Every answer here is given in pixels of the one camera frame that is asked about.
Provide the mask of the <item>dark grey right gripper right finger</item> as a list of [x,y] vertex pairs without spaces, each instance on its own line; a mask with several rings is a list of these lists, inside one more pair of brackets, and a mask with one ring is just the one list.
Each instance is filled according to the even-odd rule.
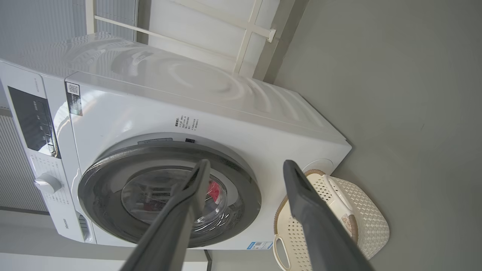
[[302,225],[314,271],[373,271],[330,207],[320,198],[299,166],[283,164],[291,215]]

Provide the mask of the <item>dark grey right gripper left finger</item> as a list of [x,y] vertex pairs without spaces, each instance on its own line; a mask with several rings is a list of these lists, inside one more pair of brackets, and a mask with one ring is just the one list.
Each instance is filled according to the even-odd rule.
[[210,161],[202,159],[141,238],[122,271],[180,271],[195,220],[203,214]]

